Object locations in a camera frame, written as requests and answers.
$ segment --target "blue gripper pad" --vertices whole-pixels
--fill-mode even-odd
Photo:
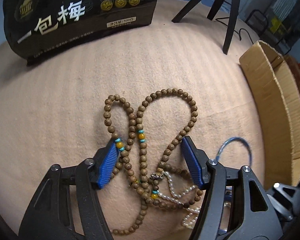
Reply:
[[[188,136],[184,137],[181,142],[181,152],[186,160],[190,175],[193,183],[198,186],[199,189],[203,188],[204,182],[202,178],[202,168],[194,154],[194,150],[189,145]]]
[[[98,187],[102,189],[106,184],[110,181],[111,172],[113,171],[113,168],[117,162],[119,155],[119,150],[115,146],[115,143],[113,142],[108,152],[106,153],[105,158],[103,159],[103,162],[100,165],[99,168],[99,176],[98,176]]]

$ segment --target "gold logo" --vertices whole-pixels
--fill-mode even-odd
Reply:
[[[140,0],[129,0],[129,4],[131,5],[131,6],[136,6],[136,5],[138,5],[140,3]]]
[[[115,0],[114,4],[117,8],[123,8],[126,6],[127,0]]]
[[[100,7],[101,7],[101,10],[103,10],[103,11],[110,11],[112,8],[112,5],[113,5],[113,3],[111,0],[104,0],[101,3]]]
[[[20,9],[20,19],[29,15],[33,11],[32,0],[24,0],[23,4],[21,4],[19,9]]]

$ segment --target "wooden bead necklace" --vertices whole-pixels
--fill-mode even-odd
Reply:
[[[147,164],[147,143],[146,143],[146,136],[144,133],[144,127],[142,124],[142,117],[144,111],[148,107],[149,103],[155,100],[156,98],[160,98],[161,96],[166,95],[175,95],[182,97],[191,107],[191,119],[186,125],[183,130],[172,140],[172,142],[167,146],[164,150],[161,161],[158,163],[157,171],[152,173],[150,177],[148,177],[148,170],[146,169]],[[129,117],[129,138],[127,139],[127,144],[124,145],[119,135],[115,131],[115,127],[112,125],[111,121],[111,105],[113,101],[119,101]],[[195,202],[200,201],[200,196],[203,194],[201,190],[196,192],[196,196],[194,199],[189,200],[186,203],[181,203],[178,198],[181,198],[182,195],[187,194],[189,191],[196,188],[196,185],[191,186],[189,189],[186,189],[181,195],[176,194],[174,192],[172,178],[170,173],[175,173],[180,175],[184,179],[190,179],[190,173],[187,170],[182,170],[180,168],[176,168],[175,166],[171,166],[167,163],[169,160],[169,156],[171,151],[177,146],[182,138],[191,130],[194,126],[194,123],[197,121],[198,116],[198,108],[195,105],[196,102],[192,99],[192,96],[189,96],[187,92],[184,92],[182,89],[162,89],[161,91],[157,91],[156,93],[151,93],[150,96],[147,96],[146,99],[142,102],[141,106],[139,106],[137,114],[134,114],[134,109],[130,106],[130,103],[126,101],[125,98],[120,97],[119,95],[109,95],[108,98],[105,100],[105,107],[104,107],[104,114],[103,117],[105,118],[105,125],[108,127],[108,132],[111,133],[111,138],[116,143],[116,147],[119,149],[120,157],[118,162],[116,163],[112,173],[111,179],[115,177],[116,174],[124,167],[126,173],[129,177],[130,186],[136,190],[136,192],[141,196],[141,211],[134,222],[134,224],[125,230],[118,230],[114,229],[112,231],[113,234],[120,234],[120,235],[128,235],[130,233],[134,233],[136,229],[142,224],[142,221],[147,214],[148,204],[153,204],[154,206],[159,206],[162,209],[166,210],[177,210],[177,209],[189,209],[190,205],[193,205]],[[131,150],[131,146],[133,145],[133,140],[138,137],[139,139],[139,148],[140,148],[140,179],[138,180],[137,177],[134,175],[134,171],[132,169],[132,165],[130,163],[129,152]],[[159,191],[159,183],[164,179],[164,176],[167,176],[169,188],[172,196],[175,198],[170,198],[163,195]],[[149,188],[149,184],[152,184],[152,191]],[[157,199],[161,197],[163,199],[167,199],[170,203],[166,203],[164,201],[160,201]]]

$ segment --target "screw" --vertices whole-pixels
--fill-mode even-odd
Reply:
[[[92,158],[88,158],[84,161],[84,164],[86,165],[92,165],[94,163],[94,160]]]
[[[245,172],[250,172],[251,171],[251,168],[249,166],[243,166],[242,169],[245,171]]]
[[[215,159],[210,159],[210,160],[208,160],[208,163],[209,163],[210,165],[212,165],[212,166],[215,166],[215,165],[218,164],[218,161],[215,160]]]
[[[51,166],[51,170],[52,170],[52,171],[57,171],[57,170],[59,170],[59,165],[58,165],[58,164],[53,164],[53,165]]]

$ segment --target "blue wire loop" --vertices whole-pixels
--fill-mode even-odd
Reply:
[[[251,153],[250,145],[245,139],[243,139],[242,137],[238,137],[238,136],[231,137],[223,143],[223,145],[220,147],[220,149],[217,153],[216,160],[219,161],[221,153],[223,152],[225,147],[233,141],[241,142],[246,147],[246,149],[248,150],[248,156],[249,156],[249,167],[251,167],[252,166],[252,153]]]

